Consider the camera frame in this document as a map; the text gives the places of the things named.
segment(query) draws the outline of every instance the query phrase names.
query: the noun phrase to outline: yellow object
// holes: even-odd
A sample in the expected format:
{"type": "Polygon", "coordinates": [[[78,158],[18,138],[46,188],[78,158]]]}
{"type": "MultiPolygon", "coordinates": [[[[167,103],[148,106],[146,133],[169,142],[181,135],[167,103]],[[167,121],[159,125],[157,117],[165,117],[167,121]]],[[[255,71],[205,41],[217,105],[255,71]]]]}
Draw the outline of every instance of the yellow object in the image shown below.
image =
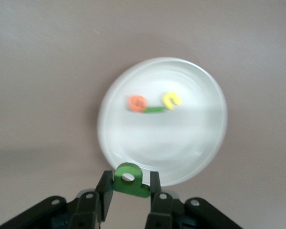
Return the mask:
{"type": "Polygon", "coordinates": [[[177,95],[175,92],[165,93],[162,97],[162,102],[164,106],[169,110],[175,109],[174,104],[181,105],[182,103],[179,95],[177,95]]]}

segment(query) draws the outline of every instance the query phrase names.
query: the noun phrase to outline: plate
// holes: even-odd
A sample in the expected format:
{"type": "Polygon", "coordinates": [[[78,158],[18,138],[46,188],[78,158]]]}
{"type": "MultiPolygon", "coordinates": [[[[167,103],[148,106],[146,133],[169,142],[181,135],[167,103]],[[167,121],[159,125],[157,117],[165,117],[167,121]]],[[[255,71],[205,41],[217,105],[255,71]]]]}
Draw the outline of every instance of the plate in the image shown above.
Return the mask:
{"type": "Polygon", "coordinates": [[[227,108],[217,82],[178,58],[141,62],[105,95],[98,138],[109,164],[138,165],[143,183],[158,171],[161,186],[184,182],[214,158],[225,135],[227,108]]]}

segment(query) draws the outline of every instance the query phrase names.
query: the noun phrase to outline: green object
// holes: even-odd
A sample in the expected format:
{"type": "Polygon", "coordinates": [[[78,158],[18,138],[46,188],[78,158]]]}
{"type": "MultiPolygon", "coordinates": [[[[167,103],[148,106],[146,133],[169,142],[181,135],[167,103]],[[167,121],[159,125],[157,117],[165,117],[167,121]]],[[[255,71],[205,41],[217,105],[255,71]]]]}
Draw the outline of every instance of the green object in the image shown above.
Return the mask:
{"type": "Polygon", "coordinates": [[[147,107],[144,110],[144,113],[157,113],[157,112],[164,112],[166,111],[165,107],[162,106],[151,106],[151,107],[147,107]]]}
{"type": "Polygon", "coordinates": [[[137,197],[148,198],[150,196],[149,186],[142,184],[142,170],[135,164],[123,163],[116,169],[113,180],[113,189],[137,197]],[[123,174],[131,174],[133,181],[126,181],[123,174]]]}

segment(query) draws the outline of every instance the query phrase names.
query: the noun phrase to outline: table surface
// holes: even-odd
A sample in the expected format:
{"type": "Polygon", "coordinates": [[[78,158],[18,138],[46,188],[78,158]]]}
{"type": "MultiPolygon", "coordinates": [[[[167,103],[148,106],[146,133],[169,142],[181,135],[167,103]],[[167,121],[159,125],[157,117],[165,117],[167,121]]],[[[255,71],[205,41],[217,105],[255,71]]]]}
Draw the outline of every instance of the table surface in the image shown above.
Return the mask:
{"type": "MultiPolygon", "coordinates": [[[[0,224],[96,186],[111,169],[97,139],[102,98],[161,56],[207,70],[228,106],[215,159],[167,189],[245,229],[286,229],[286,0],[0,1],[0,224]]],[[[149,210],[115,193],[102,229],[143,229],[149,210]]]]}

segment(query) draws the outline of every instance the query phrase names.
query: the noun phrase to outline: orange round candy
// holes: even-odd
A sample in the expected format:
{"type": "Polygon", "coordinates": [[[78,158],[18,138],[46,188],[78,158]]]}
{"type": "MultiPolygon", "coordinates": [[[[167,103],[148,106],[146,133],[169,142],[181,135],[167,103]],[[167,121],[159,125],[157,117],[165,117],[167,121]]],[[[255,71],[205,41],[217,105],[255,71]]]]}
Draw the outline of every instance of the orange round candy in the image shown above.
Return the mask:
{"type": "Polygon", "coordinates": [[[132,95],[129,97],[128,106],[134,112],[143,112],[147,108],[147,101],[143,96],[132,95]]]}

